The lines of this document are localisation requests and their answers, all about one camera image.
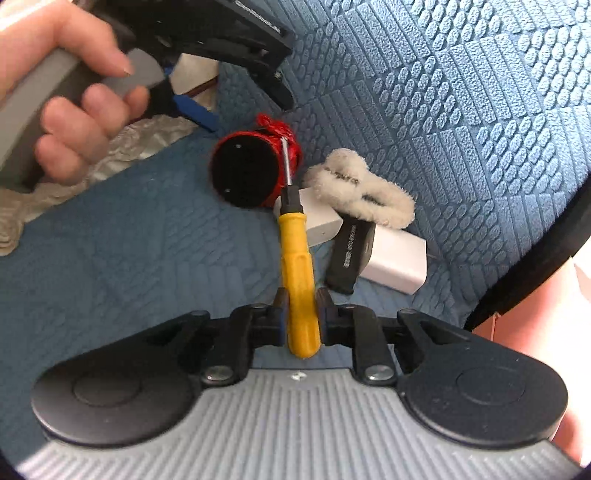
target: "white box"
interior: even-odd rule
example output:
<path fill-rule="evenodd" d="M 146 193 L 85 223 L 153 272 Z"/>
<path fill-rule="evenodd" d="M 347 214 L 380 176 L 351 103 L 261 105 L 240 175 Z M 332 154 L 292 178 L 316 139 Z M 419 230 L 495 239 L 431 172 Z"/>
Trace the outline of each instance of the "white box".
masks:
<path fill-rule="evenodd" d="M 423 238 L 376 225 L 374 241 L 370 240 L 366 243 L 360 277 L 409 295 L 425 283 L 427 243 Z"/>
<path fill-rule="evenodd" d="M 312 189 L 300 190 L 300 202 L 306 214 L 308 247 L 332 240 L 339 233 L 340 227 L 343 225 L 343 219 L 330 205 L 319 201 Z M 281 197 L 275 201 L 273 207 L 273 213 L 276 217 L 279 217 L 280 208 Z"/>

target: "screw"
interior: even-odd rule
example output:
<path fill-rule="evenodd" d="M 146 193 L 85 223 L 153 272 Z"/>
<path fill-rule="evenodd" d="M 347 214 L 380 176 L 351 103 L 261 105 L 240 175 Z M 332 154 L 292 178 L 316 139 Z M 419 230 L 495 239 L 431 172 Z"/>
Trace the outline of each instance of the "screw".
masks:
<path fill-rule="evenodd" d="M 394 376 L 394 370 L 388 365 L 372 365 L 365 369 L 365 376 L 372 382 L 390 380 Z"/>
<path fill-rule="evenodd" d="M 210 385 L 228 381 L 234 375 L 234 371 L 227 365 L 214 365 L 209 367 L 202 375 L 202 380 Z"/>

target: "white fluffy fabric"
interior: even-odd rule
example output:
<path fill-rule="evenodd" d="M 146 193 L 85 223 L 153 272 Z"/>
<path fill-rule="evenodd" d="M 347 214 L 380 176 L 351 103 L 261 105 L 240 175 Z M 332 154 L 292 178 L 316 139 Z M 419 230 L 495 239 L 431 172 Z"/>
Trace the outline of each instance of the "white fluffy fabric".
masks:
<path fill-rule="evenodd" d="M 347 148 L 332 151 L 325 163 L 310 168 L 304 185 L 336 211 L 369 222 L 400 229 L 414 220 L 413 198 L 398 185 L 371 173 L 365 160 Z"/>

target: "blue textured fabric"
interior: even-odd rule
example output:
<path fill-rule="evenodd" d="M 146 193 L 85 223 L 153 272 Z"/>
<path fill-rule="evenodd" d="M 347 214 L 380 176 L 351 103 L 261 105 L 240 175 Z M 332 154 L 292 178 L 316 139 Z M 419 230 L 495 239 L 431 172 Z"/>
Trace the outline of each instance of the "blue textured fabric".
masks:
<path fill-rule="evenodd" d="M 282 68 L 297 107 L 285 119 L 306 163 L 354 148 L 417 198 L 410 230 L 428 242 L 427 282 L 405 296 L 362 280 L 350 301 L 461 325 L 588 174 L 588 0 L 264 5 L 297 34 Z M 219 111 L 227 131 L 279 114 L 231 66 Z M 13 462 L 43 443 L 28 400 L 45 368 L 191 309 L 220 316 L 272 299 L 275 220 L 217 200 L 214 142 L 194 134 L 95 186 L 27 225 L 0 259 L 0 447 Z M 315 249 L 318 278 L 329 252 Z M 269 348 L 255 365 L 289 360 Z M 330 348 L 306 366 L 348 362 Z"/>

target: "gray gripper base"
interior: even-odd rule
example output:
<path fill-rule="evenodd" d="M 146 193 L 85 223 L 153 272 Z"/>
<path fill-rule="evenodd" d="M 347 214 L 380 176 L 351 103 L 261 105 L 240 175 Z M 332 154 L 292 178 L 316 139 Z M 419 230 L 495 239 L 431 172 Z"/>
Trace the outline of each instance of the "gray gripper base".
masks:
<path fill-rule="evenodd" d="M 485 451 L 418 424 L 396 392 L 349 370 L 251 370 L 206 390 L 190 414 L 141 445 L 50 442 L 19 466 L 31 480 L 567 480 L 579 468 L 550 442 Z"/>

